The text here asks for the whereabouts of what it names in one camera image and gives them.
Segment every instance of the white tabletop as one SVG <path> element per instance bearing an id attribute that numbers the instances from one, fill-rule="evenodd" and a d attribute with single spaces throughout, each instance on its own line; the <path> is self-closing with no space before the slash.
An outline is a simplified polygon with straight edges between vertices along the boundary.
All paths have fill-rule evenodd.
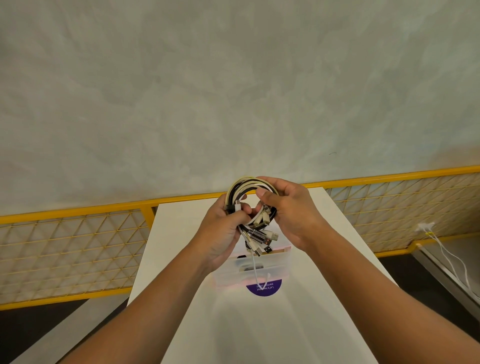
<path id="1" fill-rule="evenodd" d="M 312 188 L 310 194 L 330 225 L 391 279 L 325 190 Z M 159 205 L 129 303 L 189 242 L 213 201 Z M 289 277 L 271 296 L 256 296 L 243 286 L 219 290 L 209 275 L 195 295 L 163 363 L 376 360 L 315 264 L 293 247 Z"/>

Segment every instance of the plastic container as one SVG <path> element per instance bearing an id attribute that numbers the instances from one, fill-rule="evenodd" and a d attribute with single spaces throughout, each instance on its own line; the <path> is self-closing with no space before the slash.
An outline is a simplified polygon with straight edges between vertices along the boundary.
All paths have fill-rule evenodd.
<path id="1" fill-rule="evenodd" d="M 262 256 L 255 256 L 259 283 L 265 283 L 268 274 L 270 274 L 268 281 L 288 277 L 291 247 L 282 250 L 278 253 L 273 251 Z M 249 254 L 245 258 L 230 257 L 213 273 L 213 277 L 217 287 L 255 284 L 252 256 Z"/>

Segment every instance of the forearm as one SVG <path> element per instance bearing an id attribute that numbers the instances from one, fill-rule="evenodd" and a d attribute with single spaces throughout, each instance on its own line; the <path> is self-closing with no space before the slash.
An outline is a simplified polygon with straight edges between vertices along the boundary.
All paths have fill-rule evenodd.
<path id="1" fill-rule="evenodd" d="M 480 345 L 383 275 L 333 229 L 307 251 L 380 363 L 473 363 Z"/>
<path id="2" fill-rule="evenodd" d="M 64 363 L 159 363 L 208 269 L 188 245 Z"/>

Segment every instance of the hand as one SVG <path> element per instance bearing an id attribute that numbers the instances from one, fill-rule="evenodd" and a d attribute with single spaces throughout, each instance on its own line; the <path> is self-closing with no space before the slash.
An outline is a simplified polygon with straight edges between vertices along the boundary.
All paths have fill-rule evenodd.
<path id="1" fill-rule="evenodd" d="M 287 239 L 297 248 L 306 251 L 315 234 L 322 234 L 331 229 L 318 212 L 305 187 L 280 178 L 265 176 L 259 178 L 271 183 L 280 194 L 278 196 L 264 188 L 258 188 L 256 191 L 263 203 L 276 207 L 275 221 Z"/>
<path id="2" fill-rule="evenodd" d="M 242 203 L 242 210 L 227 215 L 223 207 L 225 195 L 221 195 L 210 207 L 205 215 L 197 233 L 189 245 L 197 249 L 205 259 L 210 272 L 221 266 L 232 254 L 240 232 L 237 226 L 250 221 L 247 214 L 252 213 L 252 208 Z"/>

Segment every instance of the person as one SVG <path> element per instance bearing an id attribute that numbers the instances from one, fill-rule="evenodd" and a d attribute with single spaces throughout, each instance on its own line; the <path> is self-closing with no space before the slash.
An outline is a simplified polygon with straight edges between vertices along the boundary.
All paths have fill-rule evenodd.
<path id="1" fill-rule="evenodd" d="M 279 195 L 259 188 L 257 196 L 277 208 L 280 229 L 316 264 L 379 363 L 480 362 L 480 344 L 381 273 L 330 227 L 305 187 L 260 178 Z M 192 240 L 146 289 L 64 364 L 161 362 L 198 287 L 233 251 L 236 227 L 258 209 L 242 203 L 227 215 L 224 200 L 212 205 Z"/>

